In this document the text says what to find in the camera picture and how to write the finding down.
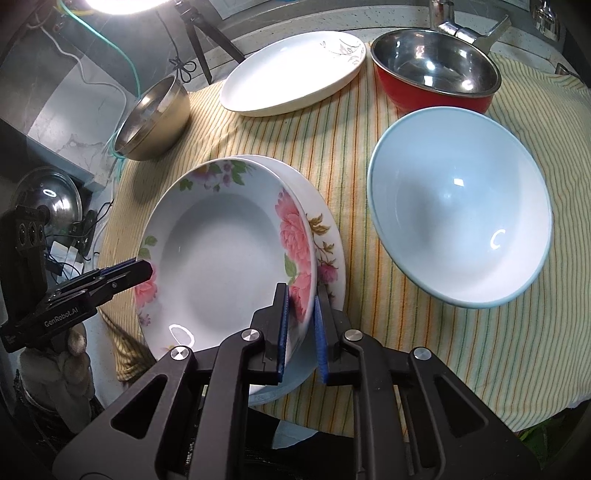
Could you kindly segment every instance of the green leaf print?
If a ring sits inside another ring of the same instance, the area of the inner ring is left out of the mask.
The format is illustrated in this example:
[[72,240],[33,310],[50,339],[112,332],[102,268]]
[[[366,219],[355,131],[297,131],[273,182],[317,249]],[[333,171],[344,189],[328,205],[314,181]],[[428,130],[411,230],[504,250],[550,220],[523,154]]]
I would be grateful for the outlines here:
[[144,245],[148,245],[149,247],[153,247],[154,245],[156,245],[157,242],[158,242],[158,240],[156,240],[156,237],[154,237],[152,235],[148,235],[146,237],[146,240],[144,240]]
[[150,251],[146,247],[142,247],[138,251],[138,257],[150,260]]
[[181,192],[183,190],[191,190],[191,187],[193,187],[193,182],[189,179],[182,179],[181,183],[178,185]]
[[239,185],[244,185],[244,182],[242,181],[240,174],[236,170],[232,170],[232,180],[234,181],[234,183],[238,183]]
[[287,274],[288,277],[294,278],[297,275],[296,264],[291,261],[290,257],[288,257],[287,254],[284,255],[284,261],[285,261],[285,273]]
[[243,161],[231,160],[232,170],[238,173],[246,173],[246,164]]
[[216,175],[219,175],[222,172],[222,169],[219,167],[217,163],[212,163],[209,166],[209,171],[215,173]]

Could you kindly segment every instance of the floral plate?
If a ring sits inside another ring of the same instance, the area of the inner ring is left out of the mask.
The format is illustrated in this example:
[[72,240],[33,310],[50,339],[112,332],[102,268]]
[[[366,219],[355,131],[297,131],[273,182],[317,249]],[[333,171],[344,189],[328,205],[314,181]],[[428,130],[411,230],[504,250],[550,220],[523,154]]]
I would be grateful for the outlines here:
[[[237,155],[236,158],[252,160],[274,172],[292,189],[300,201],[316,248],[318,281],[327,286],[333,308],[342,310],[345,305],[345,254],[339,228],[322,195],[299,171],[287,163],[261,155]],[[250,395],[250,406],[274,401],[299,387],[316,368],[316,342],[314,329],[310,328],[304,342],[297,349],[278,386],[267,386]]]
[[290,188],[258,163],[221,158],[178,179],[152,212],[138,258],[154,269],[135,304],[156,359],[176,345],[217,346],[248,327],[280,282],[290,285],[286,364],[306,335],[317,279],[312,232]]

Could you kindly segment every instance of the striped tablecloth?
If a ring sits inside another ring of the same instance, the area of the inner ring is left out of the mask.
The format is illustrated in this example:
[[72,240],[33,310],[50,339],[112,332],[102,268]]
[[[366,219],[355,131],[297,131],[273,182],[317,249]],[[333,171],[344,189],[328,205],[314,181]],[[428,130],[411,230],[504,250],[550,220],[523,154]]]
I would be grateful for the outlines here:
[[[491,56],[503,84],[488,115],[533,154],[554,213],[549,258],[516,300],[488,310],[446,305],[418,289],[381,246],[369,217],[366,171],[398,112],[370,59],[340,92],[281,116],[248,118],[224,110],[220,83],[191,93],[191,122],[178,144],[158,162],[128,162],[100,266],[136,254],[156,202],[189,169],[235,154],[275,157],[310,179],[335,216],[348,274],[345,310],[353,325],[391,348],[429,347],[514,430],[546,419],[591,394],[591,94],[571,76]],[[118,378],[144,372],[154,359],[132,291],[117,295],[102,313],[116,346]],[[313,429],[353,433],[350,388],[326,388],[316,374],[260,409]]]

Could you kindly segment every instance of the light blue bowl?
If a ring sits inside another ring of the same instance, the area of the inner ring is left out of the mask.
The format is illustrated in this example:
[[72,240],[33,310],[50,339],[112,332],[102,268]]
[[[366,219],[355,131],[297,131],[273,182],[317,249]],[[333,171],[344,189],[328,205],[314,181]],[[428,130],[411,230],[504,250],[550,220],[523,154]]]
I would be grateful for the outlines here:
[[550,248],[550,197],[534,159],[479,113],[432,107],[391,125],[372,154],[369,209],[398,268],[431,295],[490,308],[523,293]]

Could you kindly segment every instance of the white oval plate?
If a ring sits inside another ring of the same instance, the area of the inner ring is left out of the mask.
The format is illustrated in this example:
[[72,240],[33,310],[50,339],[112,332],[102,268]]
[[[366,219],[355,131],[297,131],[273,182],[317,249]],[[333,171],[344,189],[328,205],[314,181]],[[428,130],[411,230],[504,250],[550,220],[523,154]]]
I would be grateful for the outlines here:
[[[252,160],[274,172],[294,192],[304,209],[316,245],[318,279],[330,293],[333,308],[345,306],[345,254],[339,228],[322,195],[299,171],[287,163],[261,155],[237,155],[237,158]],[[302,345],[286,365],[283,382],[276,387],[264,387],[250,395],[250,406],[269,403],[299,387],[316,368],[316,343],[314,329],[309,328]]]
[[343,32],[308,32],[257,51],[226,79],[224,108],[248,116],[281,115],[329,97],[359,73],[365,44]]
[[306,335],[317,278],[310,226],[295,194],[260,164],[222,158],[179,178],[152,212],[138,258],[154,269],[135,302],[156,359],[248,327],[280,282],[291,285],[286,364]]

